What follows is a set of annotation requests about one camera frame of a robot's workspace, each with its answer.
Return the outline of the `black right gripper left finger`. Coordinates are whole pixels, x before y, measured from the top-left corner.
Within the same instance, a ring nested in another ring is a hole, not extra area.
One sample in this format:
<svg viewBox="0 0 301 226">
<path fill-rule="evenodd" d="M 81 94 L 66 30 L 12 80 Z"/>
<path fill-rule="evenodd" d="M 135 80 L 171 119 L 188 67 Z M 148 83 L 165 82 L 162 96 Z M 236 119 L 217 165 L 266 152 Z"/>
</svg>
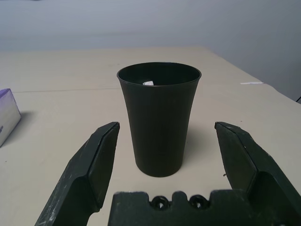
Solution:
<svg viewBox="0 0 301 226">
<path fill-rule="evenodd" d="M 111 179 L 120 125 L 99 127 L 69 160 L 37 226 L 85 226 L 103 207 Z"/>
</svg>

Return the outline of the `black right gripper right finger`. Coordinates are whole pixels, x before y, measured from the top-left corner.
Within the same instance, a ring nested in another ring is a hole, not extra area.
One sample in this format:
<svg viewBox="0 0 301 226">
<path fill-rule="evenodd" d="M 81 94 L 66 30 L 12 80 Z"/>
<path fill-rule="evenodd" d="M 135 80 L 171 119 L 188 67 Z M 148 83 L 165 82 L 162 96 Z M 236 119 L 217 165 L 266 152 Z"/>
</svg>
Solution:
<svg viewBox="0 0 301 226">
<path fill-rule="evenodd" d="M 301 196 L 272 156 L 238 126 L 214 128 L 228 181 L 246 193 L 255 216 L 269 226 L 299 226 Z"/>
</svg>

